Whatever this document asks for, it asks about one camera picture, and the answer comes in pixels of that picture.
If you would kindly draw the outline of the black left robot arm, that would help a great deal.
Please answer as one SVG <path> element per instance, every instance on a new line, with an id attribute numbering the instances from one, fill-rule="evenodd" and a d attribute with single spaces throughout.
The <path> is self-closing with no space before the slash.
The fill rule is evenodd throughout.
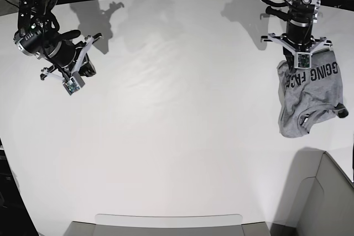
<path id="1" fill-rule="evenodd" d="M 269 33 L 262 36 L 261 41 L 281 45 L 290 69 L 309 69 L 312 54 L 325 41 L 323 38 L 315 39 L 312 36 L 321 0 L 283 1 L 289 8 L 287 12 L 275 9 L 275 4 L 270 4 L 265 12 L 287 23 L 285 33 L 279 36 Z"/>

